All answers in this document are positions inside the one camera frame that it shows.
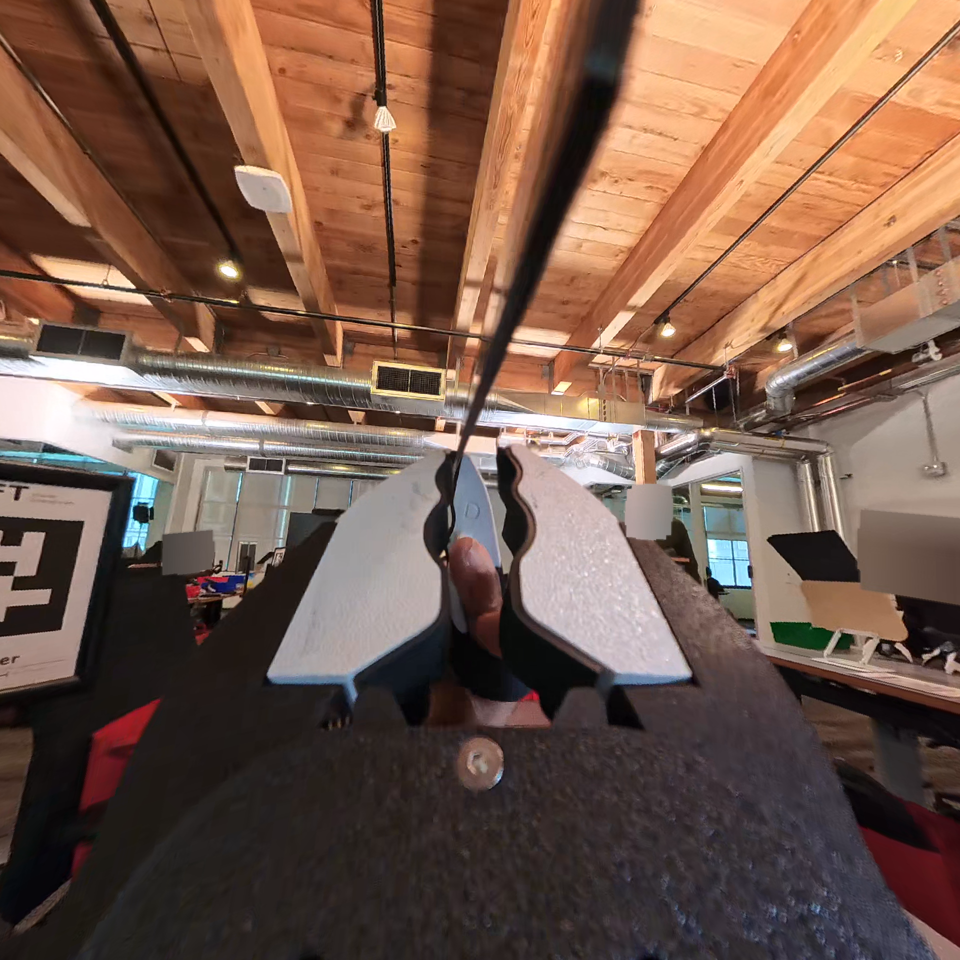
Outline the silver ventilation duct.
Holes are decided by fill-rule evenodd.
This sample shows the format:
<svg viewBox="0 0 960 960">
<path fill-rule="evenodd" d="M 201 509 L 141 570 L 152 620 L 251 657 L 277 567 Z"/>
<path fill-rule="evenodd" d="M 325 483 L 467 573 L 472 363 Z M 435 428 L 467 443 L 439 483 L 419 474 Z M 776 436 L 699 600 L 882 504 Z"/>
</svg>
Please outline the silver ventilation duct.
<svg viewBox="0 0 960 960">
<path fill-rule="evenodd" d="M 53 356 L 3 356 L 3 376 L 125 391 L 208 398 L 303 402 L 424 416 L 450 414 L 452 395 L 378 390 L 371 374 L 330 366 L 284 365 L 141 350 L 122 363 Z"/>
<path fill-rule="evenodd" d="M 768 376 L 764 384 L 763 412 L 772 417 L 789 414 L 799 390 L 874 352 L 858 344 L 856 336 L 849 334 L 802 354 Z"/>
</svg>

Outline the white ceiling access point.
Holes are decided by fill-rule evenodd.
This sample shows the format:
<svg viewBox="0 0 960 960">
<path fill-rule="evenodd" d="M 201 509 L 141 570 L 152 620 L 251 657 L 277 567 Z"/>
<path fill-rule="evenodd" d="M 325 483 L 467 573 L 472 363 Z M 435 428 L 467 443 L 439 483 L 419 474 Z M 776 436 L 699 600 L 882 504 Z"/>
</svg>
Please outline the white ceiling access point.
<svg viewBox="0 0 960 960">
<path fill-rule="evenodd" d="M 267 214 L 292 213 L 292 194 L 279 172 L 243 164 L 234 166 L 233 174 L 243 198 L 253 209 Z"/>
</svg>

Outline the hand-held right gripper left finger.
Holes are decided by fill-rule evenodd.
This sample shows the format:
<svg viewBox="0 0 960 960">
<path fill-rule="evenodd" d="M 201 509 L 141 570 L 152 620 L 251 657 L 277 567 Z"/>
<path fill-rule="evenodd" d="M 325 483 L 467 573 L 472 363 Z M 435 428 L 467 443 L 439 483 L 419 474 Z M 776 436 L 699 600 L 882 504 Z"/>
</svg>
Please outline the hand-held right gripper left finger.
<svg viewBox="0 0 960 960">
<path fill-rule="evenodd" d="M 450 641 L 450 463 L 442 452 L 339 519 L 267 670 L 273 685 L 368 689 L 426 702 Z"/>
</svg>

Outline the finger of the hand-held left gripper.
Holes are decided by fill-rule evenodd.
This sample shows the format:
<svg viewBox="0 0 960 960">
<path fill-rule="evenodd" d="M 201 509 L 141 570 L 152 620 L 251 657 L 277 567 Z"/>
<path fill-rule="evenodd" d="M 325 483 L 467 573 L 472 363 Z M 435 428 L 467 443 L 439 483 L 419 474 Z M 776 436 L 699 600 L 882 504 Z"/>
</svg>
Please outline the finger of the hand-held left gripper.
<svg viewBox="0 0 960 960">
<path fill-rule="evenodd" d="M 469 537 L 485 547 L 495 567 L 502 567 L 499 536 L 484 479 L 469 456 L 462 456 L 454 486 L 453 543 Z"/>
</svg>

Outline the wooden-rimmed black board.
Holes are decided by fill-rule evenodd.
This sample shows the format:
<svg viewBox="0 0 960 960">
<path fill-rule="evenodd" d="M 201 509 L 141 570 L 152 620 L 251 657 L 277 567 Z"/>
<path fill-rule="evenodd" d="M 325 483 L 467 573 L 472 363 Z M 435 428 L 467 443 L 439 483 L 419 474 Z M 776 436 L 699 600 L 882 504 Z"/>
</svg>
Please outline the wooden-rimmed black board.
<svg viewBox="0 0 960 960">
<path fill-rule="evenodd" d="M 767 542 L 798 576 L 811 626 L 829 633 L 824 654 L 844 635 L 865 644 L 906 643 L 908 630 L 894 596 L 863 586 L 858 561 L 836 531 L 771 534 Z"/>
</svg>

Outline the red tote basket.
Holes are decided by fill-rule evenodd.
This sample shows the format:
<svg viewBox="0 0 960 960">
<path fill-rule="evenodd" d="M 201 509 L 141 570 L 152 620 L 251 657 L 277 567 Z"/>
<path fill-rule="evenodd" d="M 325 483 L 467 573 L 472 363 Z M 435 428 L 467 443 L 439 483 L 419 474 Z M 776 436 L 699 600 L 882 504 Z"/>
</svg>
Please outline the red tote basket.
<svg viewBox="0 0 960 960">
<path fill-rule="evenodd" d="M 93 732 L 78 800 L 79 834 L 74 843 L 71 880 L 88 860 L 100 823 L 161 702 L 147 702 Z"/>
</svg>

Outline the framed marker sign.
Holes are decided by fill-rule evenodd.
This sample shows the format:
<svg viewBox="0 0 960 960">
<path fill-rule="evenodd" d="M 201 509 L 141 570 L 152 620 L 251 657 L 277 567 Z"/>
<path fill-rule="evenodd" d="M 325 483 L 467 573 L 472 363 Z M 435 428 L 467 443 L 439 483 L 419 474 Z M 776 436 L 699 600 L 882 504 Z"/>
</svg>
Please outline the framed marker sign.
<svg viewBox="0 0 960 960">
<path fill-rule="evenodd" d="M 2 462 L 3 706 L 90 681 L 133 488 L 126 476 Z"/>
</svg>

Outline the green plastic bin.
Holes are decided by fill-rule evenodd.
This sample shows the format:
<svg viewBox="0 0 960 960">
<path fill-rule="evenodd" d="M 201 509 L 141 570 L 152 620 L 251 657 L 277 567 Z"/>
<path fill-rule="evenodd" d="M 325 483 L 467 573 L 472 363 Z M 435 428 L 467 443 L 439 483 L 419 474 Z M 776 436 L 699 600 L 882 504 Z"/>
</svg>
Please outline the green plastic bin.
<svg viewBox="0 0 960 960">
<path fill-rule="evenodd" d="M 806 621 L 771 621 L 770 628 L 774 643 L 816 652 L 826 651 L 835 633 Z"/>
</svg>

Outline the person's left hand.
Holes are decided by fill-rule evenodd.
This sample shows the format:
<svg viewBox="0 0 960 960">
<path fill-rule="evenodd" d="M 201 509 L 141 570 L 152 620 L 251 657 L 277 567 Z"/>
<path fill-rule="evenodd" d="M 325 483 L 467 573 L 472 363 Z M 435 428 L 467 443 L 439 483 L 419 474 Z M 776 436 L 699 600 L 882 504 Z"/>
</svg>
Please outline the person's left hand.
<svg viewBox="0 0 960 960">
<path fill-rule="evenodd" d="M 480 541 L 462 535 L 450 547 L 449 572 L 469 636 L 487 654 L 501 659 L 502 587 L 492 556 Z"/>
</svg>

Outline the long wooden desk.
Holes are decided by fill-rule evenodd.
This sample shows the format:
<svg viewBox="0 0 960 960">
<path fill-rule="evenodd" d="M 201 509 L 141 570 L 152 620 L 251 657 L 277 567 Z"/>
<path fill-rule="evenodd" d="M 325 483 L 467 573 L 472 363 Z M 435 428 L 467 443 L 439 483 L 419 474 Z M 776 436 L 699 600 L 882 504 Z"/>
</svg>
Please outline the long wooden desk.
<svg viewBox="0 0 960 960">
<path fill-rule="evenodd" d="M 828 752 L 900 798 L 958 810 L 958 677 L 883 659 L 762 646 Z"/>
</svg>

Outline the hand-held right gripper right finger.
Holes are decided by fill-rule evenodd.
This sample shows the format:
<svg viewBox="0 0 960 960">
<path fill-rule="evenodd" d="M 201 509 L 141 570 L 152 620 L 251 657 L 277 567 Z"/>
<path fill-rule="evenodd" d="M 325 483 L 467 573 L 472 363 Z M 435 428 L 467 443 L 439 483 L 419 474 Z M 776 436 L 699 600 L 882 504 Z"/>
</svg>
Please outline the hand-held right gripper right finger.
<svg viewBox="0 0 960 960">
<path fill-rule="evenodd" d="M 500 646 L 533 690 L 689 683 L 690 664 L 615 515 L 530 448 L 497 452 L 512 558 Z"/>
</svg>

